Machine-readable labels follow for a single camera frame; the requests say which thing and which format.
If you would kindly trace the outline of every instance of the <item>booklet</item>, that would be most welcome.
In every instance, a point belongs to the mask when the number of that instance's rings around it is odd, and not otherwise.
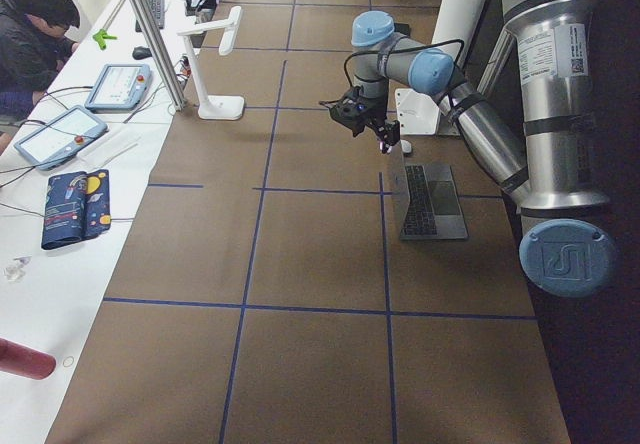
[[[47,187],[42,249],[93,239],[111,227],[109,171],[51,176]]]

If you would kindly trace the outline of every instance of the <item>red tube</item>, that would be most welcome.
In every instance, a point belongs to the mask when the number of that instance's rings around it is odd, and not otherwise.
[[[55,368],[55,357],[0,338],[0,371],[44,379]]]

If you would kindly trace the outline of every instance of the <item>tablet device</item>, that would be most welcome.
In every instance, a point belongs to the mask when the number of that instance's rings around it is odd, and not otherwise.
[[[59,166],[107,131],[107,125],[82,106],[74,106],[14,147],[38,169]]]
[[[130,111],[142,99],[150,76],[147,64],[107,64],[84,107],[93,112]]]

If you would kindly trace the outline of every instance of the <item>black jacket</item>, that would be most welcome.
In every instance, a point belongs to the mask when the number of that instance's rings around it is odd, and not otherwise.
[[[72,44],[38,31],[12,0],[0,0],[0,91],[46,90],[58,75],[57,60],[71,56]]]

